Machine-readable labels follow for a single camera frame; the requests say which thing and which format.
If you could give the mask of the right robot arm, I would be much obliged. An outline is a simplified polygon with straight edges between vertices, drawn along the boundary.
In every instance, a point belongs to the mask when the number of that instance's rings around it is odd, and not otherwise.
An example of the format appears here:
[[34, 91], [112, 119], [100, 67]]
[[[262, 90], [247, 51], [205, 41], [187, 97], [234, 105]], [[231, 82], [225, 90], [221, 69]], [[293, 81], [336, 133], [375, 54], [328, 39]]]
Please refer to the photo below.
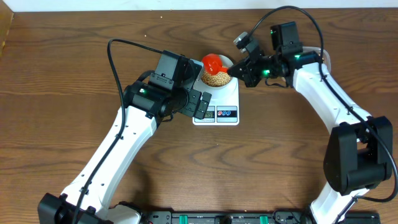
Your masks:
[[306, 47], [294, 22], [271, 27], [274, 53], [266, 55], [258, 41], [243, 32], [234, 41], [246, 57], [228, 69], [247, 87], [260, 81], [300, 93], [329, 132], [323, 160], [326, 184], [300, 216], [301, 223], [371, 223], [371, 216], [349, 216], [348, 210], [381, 182], [397, 177], [392, 157], [392, 124], [370, 115], [335, 82], [330, 57], [322, 48]]

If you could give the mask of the red plastic measuring scoop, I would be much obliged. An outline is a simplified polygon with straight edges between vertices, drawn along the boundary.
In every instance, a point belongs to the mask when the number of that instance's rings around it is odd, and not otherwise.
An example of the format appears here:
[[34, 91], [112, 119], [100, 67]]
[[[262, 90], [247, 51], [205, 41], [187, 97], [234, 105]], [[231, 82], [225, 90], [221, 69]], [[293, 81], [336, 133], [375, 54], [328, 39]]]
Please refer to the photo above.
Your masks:
[[208, 54], [202, 58], [201, 62], [205, 70], [211, 75], [217, 75], [219, 72], [226, 73], [228, 71], [228, 69], [223, 66], [219, 55]]

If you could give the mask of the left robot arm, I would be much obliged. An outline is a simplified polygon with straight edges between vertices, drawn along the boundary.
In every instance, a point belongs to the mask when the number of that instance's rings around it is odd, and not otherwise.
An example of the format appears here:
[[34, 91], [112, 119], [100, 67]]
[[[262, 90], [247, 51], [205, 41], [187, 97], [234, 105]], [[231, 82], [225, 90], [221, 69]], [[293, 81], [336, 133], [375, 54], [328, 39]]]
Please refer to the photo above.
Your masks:
[[59, 196], [47, 193], [37, 207], [40, 223], [139, 223], [141, 212], [111, 206], [114, 193], [140, 148], [175, 113], [204, 118], [211, 94], [194, 89], [202, 62], [163, 51], [155, 70], [128, 85], [112, 128], [93, 157]]

